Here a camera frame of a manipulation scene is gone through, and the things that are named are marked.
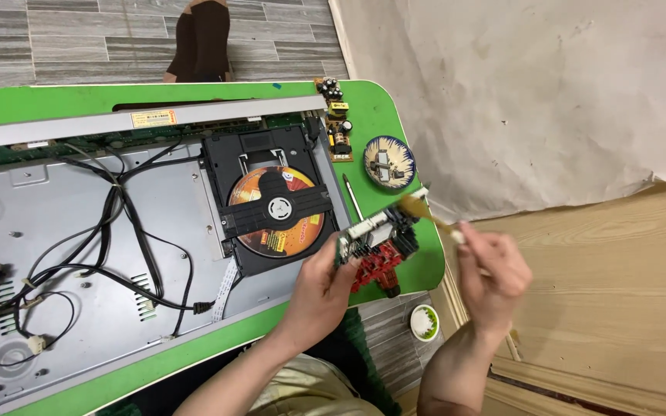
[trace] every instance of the red component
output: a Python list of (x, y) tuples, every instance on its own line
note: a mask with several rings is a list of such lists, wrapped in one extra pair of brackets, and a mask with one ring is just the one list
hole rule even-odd
[(385, 241), (378, 247), (380, 252), (371, 253), (361, 260), (351, 293), (358, 292), (360, 287), (372, 280), (379, 282), (382, 289), (389, 289), (397, 285), (394, 267), (402, 263), (402, 254), (394, 248), (391, 240)]

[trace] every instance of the hand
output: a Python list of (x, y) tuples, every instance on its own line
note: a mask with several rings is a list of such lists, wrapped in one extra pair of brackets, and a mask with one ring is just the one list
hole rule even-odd
[(302, 263), (289, 307), (269, 334), (288, 349), (290, 358), (328, 336), (343, 319), (360, 259), (334, 267), (338, 233)]
[(513, 309), (531, 284), (531, 269), (510, 235), (478, 232), (466, 222), (459, 229), (466, 240), (457, 249), (459, 291), (477, 336), (497, 347), (511, 329)]

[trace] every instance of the brush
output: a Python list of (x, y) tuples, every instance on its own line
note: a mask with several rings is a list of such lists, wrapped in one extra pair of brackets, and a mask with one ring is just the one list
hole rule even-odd
[(461, 231), (458, 231), (456, 227), (445, 223), (438, 217), (431, 215), (428, 205), (425, 202), (421, 201), (419, 198), (415, 198), (413, 195), (403, 195), (400, 201), (397, 203), (397, 206), (400, 207), (402, 211), (418, 217), (426, 218), (431, 220), (438, 228), (449, 233), (449, 236), (457, 244), (464, 244), (466, 240), (464, 239), (464, 234)]

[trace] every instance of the person's left hand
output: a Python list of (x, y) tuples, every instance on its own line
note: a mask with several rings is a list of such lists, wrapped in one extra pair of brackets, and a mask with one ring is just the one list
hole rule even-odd
[(346, 313), (361, 260), (353, 259), (336, 270), (337, 243), (338, 233), (334, 232), (317, 253), (302, 263), (289, 307), (269, 334), (278, 338), (290, 357), (328, 336)]

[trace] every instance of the green table edge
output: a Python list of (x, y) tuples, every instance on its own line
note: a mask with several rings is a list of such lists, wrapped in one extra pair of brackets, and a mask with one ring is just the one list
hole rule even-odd
[[(392, 97), (380, 85), (371, 81), (341, 81), (340, 87), (345, 93), (346, 102), (351, 106), (348, 119), (355, 126), (351, 132), (351, 145), (355, 149), (357, 161), (337, 163), (334, 167), (345, 194), (348, 211), (355, 219), (355, 210), (341, 175), (345, 173), (348, 176), (364, 215), (396, 201), (398, 194), (388, 193), (368, 179), (360, 158), (371, 138), (388, 135), (404, 141), (405, 134)], [(0, 89), (0, 124), (102, 114), (111, 112), (115, 104), (125, 103), (271, 99), (315, 93), (311, 81), (9, 87)], [(420, 180), (416, 177), (405, 192), (412, 192), (419, 186)], [(415, 231), (420, 251), (397, 268), (402, 293), (434, 289), (444, 274), (445, 259), (433, 224), (421, 221), (416, 224)], [(369, 284), (351, 296), (350, 304), (361, 304), (383, 297), (384, 294), (375, 284)], [(23, 406), (7, 415), (87, 414), (186, 366), (265, 335), (282, 317), (286, 305), (284, 303), (267, 309), (233, 325)]]

